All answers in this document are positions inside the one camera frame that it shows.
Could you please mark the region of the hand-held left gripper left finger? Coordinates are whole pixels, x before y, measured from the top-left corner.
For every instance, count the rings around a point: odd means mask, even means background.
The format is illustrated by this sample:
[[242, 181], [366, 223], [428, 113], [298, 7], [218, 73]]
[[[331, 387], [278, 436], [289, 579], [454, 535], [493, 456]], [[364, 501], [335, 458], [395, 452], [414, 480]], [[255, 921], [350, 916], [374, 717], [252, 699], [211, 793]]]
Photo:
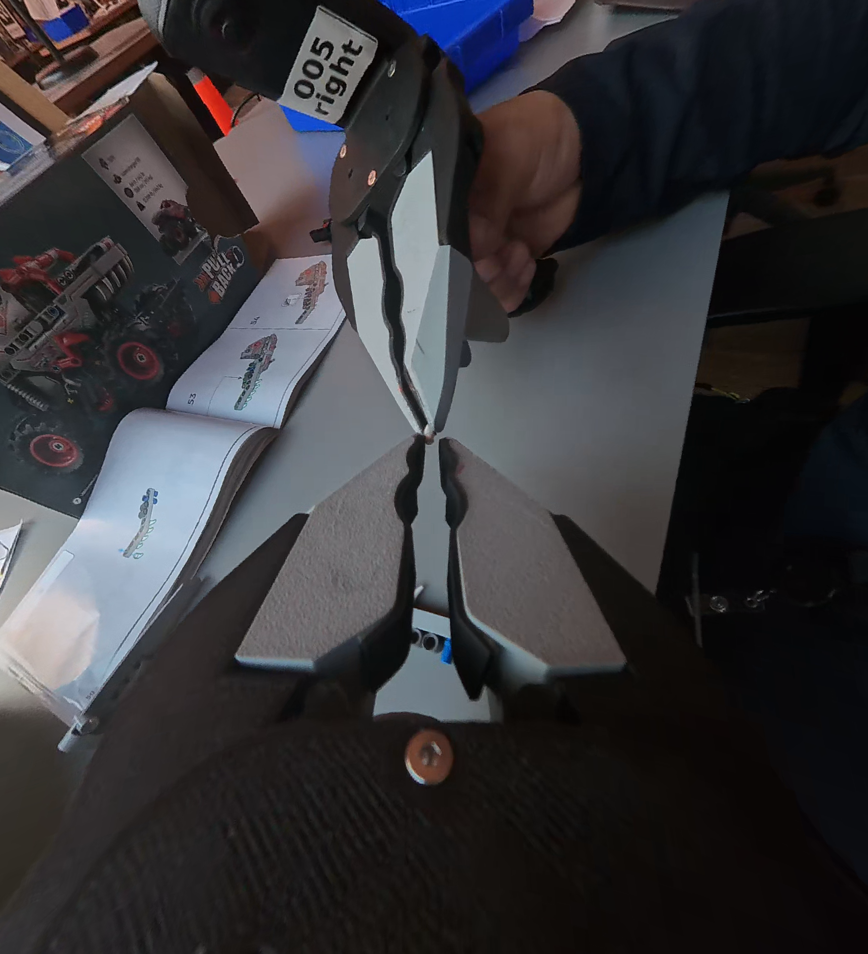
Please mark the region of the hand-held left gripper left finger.
[[411, 646], [412, 526], [425, 440], [401, 442], [316, 505], [239, 645], [239, 664], [375, 693]]

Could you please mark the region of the black lego set box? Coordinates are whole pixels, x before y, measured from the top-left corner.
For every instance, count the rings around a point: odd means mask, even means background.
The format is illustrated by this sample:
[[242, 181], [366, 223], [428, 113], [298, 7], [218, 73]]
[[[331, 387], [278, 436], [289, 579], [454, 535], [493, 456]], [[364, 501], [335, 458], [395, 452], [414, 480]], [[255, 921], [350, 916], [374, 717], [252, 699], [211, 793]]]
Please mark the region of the black lego set box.
[[121, 420], [163, 408], [258, 284], [255, 223], [153, 67], [0, 178], [0, 489], [82, 514]]

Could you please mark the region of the open instruction booklet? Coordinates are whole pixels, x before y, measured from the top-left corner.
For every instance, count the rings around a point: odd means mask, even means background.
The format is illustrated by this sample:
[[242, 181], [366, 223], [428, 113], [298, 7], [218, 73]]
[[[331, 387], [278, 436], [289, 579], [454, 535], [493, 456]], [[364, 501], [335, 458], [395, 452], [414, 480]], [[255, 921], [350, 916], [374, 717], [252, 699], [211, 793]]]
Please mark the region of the open instruction booklet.
[[0, 628], [0, 669], [67, 730], [197, 576], [343, 321], [330, 253], [280, 259], [166, 408], [119, 423], [82, 518]]

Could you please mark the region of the blue plastic bin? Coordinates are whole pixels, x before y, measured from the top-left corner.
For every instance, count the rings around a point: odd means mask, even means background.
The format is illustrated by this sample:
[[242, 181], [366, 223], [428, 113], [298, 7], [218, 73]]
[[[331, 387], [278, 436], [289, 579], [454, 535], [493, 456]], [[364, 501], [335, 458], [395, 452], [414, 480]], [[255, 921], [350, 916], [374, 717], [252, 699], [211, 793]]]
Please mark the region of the blue plastic bin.
[[[394, 1], [381, 2], [392, 12], [404, 19], [419, 35], [429, 36], [434, 40], [460, 71], [464, 78], [464, 91], [471, 93], [491, 76], [493, 76], [512, 56], [520, 46], [521, 28], [533, 13], [533, 2], [529, 1]], [[345, 67], [351, 64], [347, 61], [356, 61], [361, 47], [367, 52], [371, 50], [367, 39], [355, 39], [353, 43], [345, 43], [349, 50], [341, 52], [341, 46], [335, 44], [336, 53], [340, 53], [345, 62], [340, 63], [342, 68], [340, 80], [346, 80]], [[330, 89], [325, 88], [329, 74], [336, 76], [329, 70], [329, 61], [325, 53], [324, 43], [316, 43], [314, 49], [321, 55], [323, 71], [316, 77], [314, 61], [308, 60], [315, 54], [310, 54], [302, 63], [297, 64], [297, 77], [302, 80], [301, 93], [328, 92], [329, 97], [340, 89], [337, 83], [329, 83]], [[279, 101], [283, 113], [290, 126], [299, 132], [328, 132], [338, 130], [338, 126], [328, 121], [328, 115], [318, 110], [314, 96], [299, 98], [290, 91]], [[305, 108], [299, 112], [297, 103]]]

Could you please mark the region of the person's right hand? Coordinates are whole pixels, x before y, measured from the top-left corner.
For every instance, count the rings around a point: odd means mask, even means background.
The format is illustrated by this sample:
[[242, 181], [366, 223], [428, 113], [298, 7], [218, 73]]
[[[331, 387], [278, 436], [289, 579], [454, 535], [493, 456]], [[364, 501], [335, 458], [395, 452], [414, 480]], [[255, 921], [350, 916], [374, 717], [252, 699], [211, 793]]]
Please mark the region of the person's right hand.
[[573, 113], [536, 89], [479, 115], [482, 152], [468, 197], [471, 258], [505, 312], [517, 310], [537, 260], [564, 235], [582, 193]]

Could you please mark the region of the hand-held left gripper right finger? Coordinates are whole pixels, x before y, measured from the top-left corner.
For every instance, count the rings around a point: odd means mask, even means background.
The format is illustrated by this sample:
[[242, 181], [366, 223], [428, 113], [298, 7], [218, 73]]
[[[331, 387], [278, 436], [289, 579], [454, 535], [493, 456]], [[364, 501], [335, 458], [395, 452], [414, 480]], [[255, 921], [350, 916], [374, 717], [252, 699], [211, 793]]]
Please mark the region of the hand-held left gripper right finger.
[[612, 675], [627, 657], [551, 512], [459, 441], [439, 442], [453, 664], [464, 691]]

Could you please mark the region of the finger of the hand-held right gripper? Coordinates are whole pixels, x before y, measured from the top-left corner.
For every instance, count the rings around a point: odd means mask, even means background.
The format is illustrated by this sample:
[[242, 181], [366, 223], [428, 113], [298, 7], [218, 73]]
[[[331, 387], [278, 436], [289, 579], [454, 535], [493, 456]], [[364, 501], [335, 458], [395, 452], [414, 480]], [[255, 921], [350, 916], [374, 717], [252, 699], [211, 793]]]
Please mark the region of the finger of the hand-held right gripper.
[[356, 220], [356, 242], [346, 258], [353, 316], [362, 344], [418, 435], [432, 423], [427, 400], [413, 380], [412, 352], [435, 262], [435, 229], [395, 217], [385, 230], [377, 217]]
[[473, 266], [458, 249], [440, 243], [431, 153], [407, 174], [395, 201], [391, 227], [395, 217], [402, 217], [406, 225], [435, 229], [433, 274], [411, 367], [413, 380], [427, 400], [428, 419], [438, 434], [444, 430], [461, 367]]

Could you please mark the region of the long grey lego part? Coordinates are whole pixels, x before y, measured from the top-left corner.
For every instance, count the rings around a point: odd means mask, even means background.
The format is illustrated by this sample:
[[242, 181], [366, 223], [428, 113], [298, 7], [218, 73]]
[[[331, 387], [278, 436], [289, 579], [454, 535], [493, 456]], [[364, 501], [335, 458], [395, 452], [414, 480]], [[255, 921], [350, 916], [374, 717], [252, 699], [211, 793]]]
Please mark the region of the long grey lego part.
[[176, 589], [130, 650], [123, 654], [86, 710], [75, 719], [58, 745], [60, 752], [67, 753], [82, 746], [85, 738], [100, 733], [106, 727], [125, 694], [153, 660], [165, 639], [199, 602], [205, 585], [206, 579], [198, 575]]

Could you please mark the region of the grey bent lego beam assembly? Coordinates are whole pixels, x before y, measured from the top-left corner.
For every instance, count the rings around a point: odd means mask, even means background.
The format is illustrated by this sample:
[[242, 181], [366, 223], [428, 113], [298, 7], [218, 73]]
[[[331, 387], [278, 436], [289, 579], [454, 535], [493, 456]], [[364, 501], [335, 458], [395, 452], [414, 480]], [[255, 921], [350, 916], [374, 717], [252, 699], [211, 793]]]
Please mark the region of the grey bent lego beam assembly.
[[453, 665], [451, 621], [448, 615], [413, 608], [412, 642], [422, 650], [435, 654], [440, 662]]

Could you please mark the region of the person's right forearm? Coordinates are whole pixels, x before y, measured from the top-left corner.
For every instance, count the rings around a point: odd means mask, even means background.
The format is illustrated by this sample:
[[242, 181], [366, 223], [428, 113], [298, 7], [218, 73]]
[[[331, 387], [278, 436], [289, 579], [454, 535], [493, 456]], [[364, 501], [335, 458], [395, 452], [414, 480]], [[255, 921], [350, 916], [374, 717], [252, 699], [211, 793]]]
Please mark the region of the person's right forearm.
[[672, 214], [775, 160], [868, 143], [868, 1], [698, 2], [537, 89], [582, 141], [559, 251]]

